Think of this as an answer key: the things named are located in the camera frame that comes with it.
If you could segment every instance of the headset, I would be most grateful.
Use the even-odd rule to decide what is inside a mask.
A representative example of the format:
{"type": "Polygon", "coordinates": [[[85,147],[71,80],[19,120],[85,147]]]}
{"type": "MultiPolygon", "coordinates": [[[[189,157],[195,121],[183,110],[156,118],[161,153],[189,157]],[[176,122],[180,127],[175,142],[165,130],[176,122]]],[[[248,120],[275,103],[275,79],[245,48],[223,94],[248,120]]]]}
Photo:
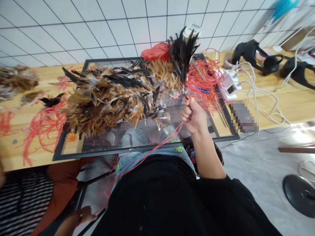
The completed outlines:
{"type": "MultiPolygon", "coordinates": [[[[280,76],[282,78],[286,78],[288,74],[294,69],[294,57],[284,57],[287,59],[287,62],[284,64],[283,68],[280,71],[280,76]]],[[[296,69],[291,73],[291,78],[299,83],[300,85],[303,85],[309,89],[315,90],[315,86],[308,83],[308,81],[305,78],[305,69],[310,69],[315,72],[315,68],[308,64],[307,62],[300,62],[297,61],[296,69]]]]}
{"type": "Polygon", "coordinates": [[[231,64],[236,65],[237,62],[240,61],[241,56],[254,68],[260,70],[264,76],[270,75],[279,70],[279,64],[282,62],[284,57],[283,55],[269,56],[264,50],[259,47],[259,43],[255,39],[252,39],[247,43],[240,43],[236,46],[233,52],[231,64]],[[263,62],[263,67],[260,67],[256,62],[256,50],[261,56],[266,58],[263,62]]]}

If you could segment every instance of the striped fabric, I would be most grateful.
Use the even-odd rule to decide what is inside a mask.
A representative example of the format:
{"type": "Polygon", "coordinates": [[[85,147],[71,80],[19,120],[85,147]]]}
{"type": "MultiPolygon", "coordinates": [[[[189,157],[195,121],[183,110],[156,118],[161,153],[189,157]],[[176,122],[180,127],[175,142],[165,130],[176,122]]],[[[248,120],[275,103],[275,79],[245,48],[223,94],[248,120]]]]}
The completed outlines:
{"type": "Polygon", "coordinates": [[[49,205],[53,181],[46,173],[11,173],[0,189],[0,235],[30,235],[49,205]]]}

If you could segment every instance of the power strip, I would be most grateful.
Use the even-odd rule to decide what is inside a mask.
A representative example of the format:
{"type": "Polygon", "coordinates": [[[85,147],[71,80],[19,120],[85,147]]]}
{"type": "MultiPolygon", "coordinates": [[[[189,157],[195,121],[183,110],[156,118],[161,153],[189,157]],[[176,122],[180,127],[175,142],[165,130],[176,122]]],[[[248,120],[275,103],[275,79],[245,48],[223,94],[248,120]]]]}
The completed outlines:
{"type": "Polygon", "coordinates": [[[238,74],[234,70],[223,71],[220,69],[220,72],[223,74],[223,80],[218,84],[218,87],[223,98],[227,101],[237,99],[236,93],[242,89],[238,74]]]}

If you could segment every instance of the floor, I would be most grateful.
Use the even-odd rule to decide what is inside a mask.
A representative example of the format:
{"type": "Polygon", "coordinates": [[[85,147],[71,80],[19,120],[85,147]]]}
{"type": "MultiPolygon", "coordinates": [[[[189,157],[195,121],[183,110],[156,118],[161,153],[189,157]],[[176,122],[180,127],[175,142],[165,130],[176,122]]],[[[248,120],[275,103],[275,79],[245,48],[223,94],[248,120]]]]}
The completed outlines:
{"type": "MultiPolygon", "coordinates": [[[[217,143],[222,149],[224,168],[231,178],[237,178],[252,192],[270,221],[284,236],[314,235],[315,219],[297,212],[286,200],[282,191],[282,179],[288,174],[299,174],[302,161],[315,161],[315,155],[280,153],[278,147],[286,145],[306,144],[315,141],[315,122],[301,123],[284,128],[260,131],[257,137],[235,142],[217,143]]],[[[79,175],[80,180],[96,177],[108,168],[102,158],[87,166],[87,170],[79,175]]],[[[89,187],[83,205],[91,205],[92,211],[105,207],[106,189],[112,183],[104,179],[89,187]]],[[[85,235],[90,235],[92,227],[85,235]]],[[[84,226],[76,229],[79,233],[84,226]]]]}

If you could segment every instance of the hand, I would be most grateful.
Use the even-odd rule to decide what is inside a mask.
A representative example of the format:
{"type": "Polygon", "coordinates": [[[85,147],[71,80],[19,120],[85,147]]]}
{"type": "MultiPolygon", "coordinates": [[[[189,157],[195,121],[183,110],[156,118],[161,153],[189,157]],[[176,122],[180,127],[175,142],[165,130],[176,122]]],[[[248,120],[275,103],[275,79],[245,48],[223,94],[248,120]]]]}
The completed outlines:
{"type": "Polygon", "coordinates": [[[180,119],[186,122],[187,129],[191,133],[208,131],[206,112],[199,106],[194,97],[186,101],[180,119]]]}
{"type": "Polygon", "coordinates": [[[97,215],[92,214],[91,206],[85,206],[80,211],[83,215],[81,224],[87,221],[93,221],[97,219],[97,215]]]}

